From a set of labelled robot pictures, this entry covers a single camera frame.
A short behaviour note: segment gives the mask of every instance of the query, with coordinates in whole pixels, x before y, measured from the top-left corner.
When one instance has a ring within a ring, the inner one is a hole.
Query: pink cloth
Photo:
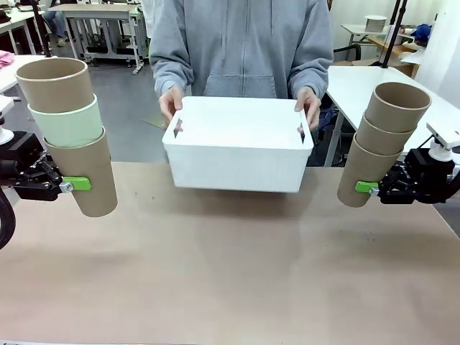
[[[0,50],[0,68],[11,65],[14,61],[14,54],[12,52],[5,52]]]

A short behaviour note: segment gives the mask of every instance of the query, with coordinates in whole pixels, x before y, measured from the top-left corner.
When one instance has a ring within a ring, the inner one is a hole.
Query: stack of brown cups
[[[383,179],[430,105],[425,91],[408,84],[383,83],[375,88],[337,191],[343,204],[356,208],[366,204],[370,194],[356,192],[357,183]]]
[[[100,217],[112,212],[118,203],[114,176],[88,66],[49,58],[22,66],[16,77],[61,173],[90,180],[91,190],[72,192],[82,213]]]

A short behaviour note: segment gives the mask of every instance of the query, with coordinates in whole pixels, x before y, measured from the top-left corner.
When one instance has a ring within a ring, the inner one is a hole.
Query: black stand
[[[392,18],[390,20],[391,25],[393,25],[393,23],[395,23],[397,9],[399,9],[400,2],[401,2],[401,0],[396,0],[395,10],[394,10]],[[402,0],[402,6],[400,8],[400,15],[398,16],[398,18],[396,20],[395,30],[393,31],[393,36],[391,37],[390,45],[388,46],[387,54],[385,55],[385,59],[383,60],[383,63],[381,63],[380,61],[377,61],[377,62],[373,63],[371,66],[380,66],[381,68],[388,68],[388,62],[390,61],[393,48],[395,47],[397,34],[400,31],[401,23],[403,22],[404,13],[405,13],[407,5],[408,5],[408,0]]]
[[[46,39],[46,27],[45,23],[43,22],[42,16],[40,16],[40,14],[38,13],[39,9],[37,5],[37,0],[31,0],[30,4],[32,5],[32,8],[34,10],[35,21],[37,22],[38,27],[38,34],[40,35],[40,39],[43,43],[43,52],[47,58],[51,58],[50,48],[48,47],[48,41]]]

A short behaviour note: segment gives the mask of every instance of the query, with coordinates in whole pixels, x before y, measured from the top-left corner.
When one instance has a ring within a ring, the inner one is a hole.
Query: shoe
[[[65,47],[66,45],[67,45],[67,42],[65,41],[65,38],[60,38],[57,40],[58,47]]]

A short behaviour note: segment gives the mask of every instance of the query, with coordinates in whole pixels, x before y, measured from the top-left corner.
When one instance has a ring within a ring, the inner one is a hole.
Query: person's left hand
[[[302,109],[305,109],[310,132],[313,132],[318,128],[320,105],[321,101],[313,92],[312,88],[308,86],[301,88],[297,94],[297,104],[295,105],[295,111],[302,111]]]

